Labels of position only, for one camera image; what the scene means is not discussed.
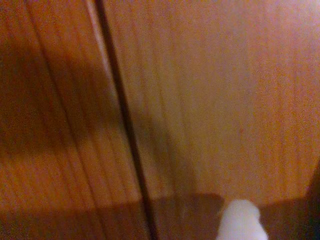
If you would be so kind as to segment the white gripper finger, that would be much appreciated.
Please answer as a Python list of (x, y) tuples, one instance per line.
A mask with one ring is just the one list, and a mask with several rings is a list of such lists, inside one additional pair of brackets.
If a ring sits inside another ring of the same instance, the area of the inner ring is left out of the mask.
[(247, 199), (235, 199), (224, 209), (217, 231), (218, 240), (267, 240), (260, 210)]

